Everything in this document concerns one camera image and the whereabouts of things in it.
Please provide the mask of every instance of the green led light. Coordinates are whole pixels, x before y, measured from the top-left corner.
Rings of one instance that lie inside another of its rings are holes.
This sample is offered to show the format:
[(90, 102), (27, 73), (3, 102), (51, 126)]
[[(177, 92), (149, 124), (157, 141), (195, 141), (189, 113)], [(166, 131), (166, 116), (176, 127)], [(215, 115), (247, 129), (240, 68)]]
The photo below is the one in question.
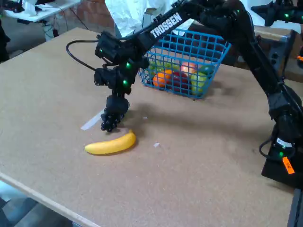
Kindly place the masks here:
[(127, 82), (127, 80), (125, 79), (125, 80), (123, 80), (123, 85), (126, 87), (126, 86), (128, 86), (128, 82)]
[(130, 63), (126, 63), (126, 68), (127, 69), (130, 69), (132, 66), (131, 66), (131, 64)]

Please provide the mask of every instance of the plastic fruit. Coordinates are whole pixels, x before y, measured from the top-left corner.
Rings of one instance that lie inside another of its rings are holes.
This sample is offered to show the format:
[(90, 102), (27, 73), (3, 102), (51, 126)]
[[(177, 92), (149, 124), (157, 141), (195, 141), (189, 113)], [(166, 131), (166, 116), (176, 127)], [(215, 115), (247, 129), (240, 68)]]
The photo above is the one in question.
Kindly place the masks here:
[(184, 72), (187, 76), (189, 76), (190, 73), (197, 72), (198, 66), (196, 64), (194, 64), (194, 63), (184, 61), (184, 62), (182, 62), (180, 70), (182, 72)]
[(198, 69), (198, 72), (209, 75), (214, 73), (215, 66), (214, 65), (203, 65)]
[(155, 87), (165, 87), (167, 81), (171, 79), (172, 70), (165, 70), (164, 72), (158, 72), (152, 79)]
[(179, 65), (175, 63), (170, 63), (166, 61), (150, 61), (150, 65), (148, 67), (149, 77), (152, 80), (153, 77), (157, 74), (157, 72), (162, 72), (164, 70), (175, 70), (179, 71)]
[(202, 95), (203, 92), (203, 86), (205, 84), (205, 81), (207, 80), (207, 76), (204, 73), (198, 72), (195, 74), (191, 74), (190, 76), (191, 80), (191, 93), (193, 95)]
[(188, 90), (190, 89), (190, 80), (183, 72), (173, 72), (172, 78), (167, 82), (166, 87), (175, 92), (180, 92), (181, 90), (182, 94), (188, 94)]
[(126, 135), (118, 139), (86, 145), (84, 150), (93, 155), (106, 155), (125, 150), (135, 142), (136, 135), (130, 130)]

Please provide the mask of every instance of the blue wire basket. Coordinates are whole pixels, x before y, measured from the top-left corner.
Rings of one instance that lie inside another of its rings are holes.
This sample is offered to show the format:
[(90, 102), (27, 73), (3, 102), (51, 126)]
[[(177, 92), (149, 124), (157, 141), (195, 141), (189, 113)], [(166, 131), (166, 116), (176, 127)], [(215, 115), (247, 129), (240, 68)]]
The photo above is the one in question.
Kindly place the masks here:
[(145, 86), (193, 99), (202, 98), (231, 44), (217, 35), (176, 29), (146, 53), (150, 65), (140, 70)]

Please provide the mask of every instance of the orange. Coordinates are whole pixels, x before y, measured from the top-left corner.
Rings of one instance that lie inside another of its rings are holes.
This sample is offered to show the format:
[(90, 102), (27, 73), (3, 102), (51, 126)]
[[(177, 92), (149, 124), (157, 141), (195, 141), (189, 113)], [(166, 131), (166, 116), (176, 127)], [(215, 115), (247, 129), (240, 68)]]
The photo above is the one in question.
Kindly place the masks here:
[(172, 70), (158, 72), (152, 79), (155, 87), (165, 87), (165, 84), (171, 80)]

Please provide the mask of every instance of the yellow banana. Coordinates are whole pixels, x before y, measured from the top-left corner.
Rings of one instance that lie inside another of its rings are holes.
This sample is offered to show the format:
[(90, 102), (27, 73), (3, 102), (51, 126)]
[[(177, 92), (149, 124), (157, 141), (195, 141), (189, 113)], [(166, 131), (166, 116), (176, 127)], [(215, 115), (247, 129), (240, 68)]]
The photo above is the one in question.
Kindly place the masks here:
[(135, 142), (136, 135), (130, 130), (126, 135), (118, 139), (86, 145), (84, 150), (93, 155), (106, 155), (125, 150)]

